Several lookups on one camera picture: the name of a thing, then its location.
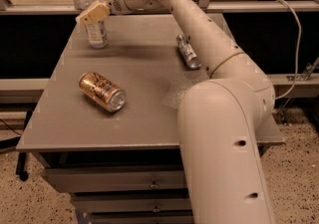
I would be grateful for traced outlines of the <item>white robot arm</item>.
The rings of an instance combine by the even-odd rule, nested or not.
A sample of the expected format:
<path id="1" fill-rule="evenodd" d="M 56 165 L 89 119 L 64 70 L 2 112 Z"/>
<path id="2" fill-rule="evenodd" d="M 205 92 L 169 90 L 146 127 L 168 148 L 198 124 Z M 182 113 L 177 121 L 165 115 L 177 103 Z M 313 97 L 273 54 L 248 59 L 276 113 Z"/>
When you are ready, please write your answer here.
<path id="1" fill-rule="evenodd" d="M 209 76 L 185 93 L 177 114 L 195 224 L 275 224 L 256 142 L 275 93 L 251 58 L 192 0 L 95 0 L 78 20 L 155 5 L 171 13 Z"/>

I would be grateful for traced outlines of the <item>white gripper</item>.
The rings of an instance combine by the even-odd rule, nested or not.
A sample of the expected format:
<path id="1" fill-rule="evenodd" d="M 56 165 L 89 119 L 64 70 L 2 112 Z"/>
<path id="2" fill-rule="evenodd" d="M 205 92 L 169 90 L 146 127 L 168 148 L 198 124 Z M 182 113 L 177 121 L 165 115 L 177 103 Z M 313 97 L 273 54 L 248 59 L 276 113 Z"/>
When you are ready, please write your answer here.
<path id="1" fill-rule="evenodd" d="M 106 20 L 110 16 L 110 9 L 113 14 L 122 14 L 124 12 L 123 0 L 100 1 L 101 2 L 96 1 L 92 3 L 76 18 L 76 22 L 82 23 L 83 25 L 91 25 Z"/>

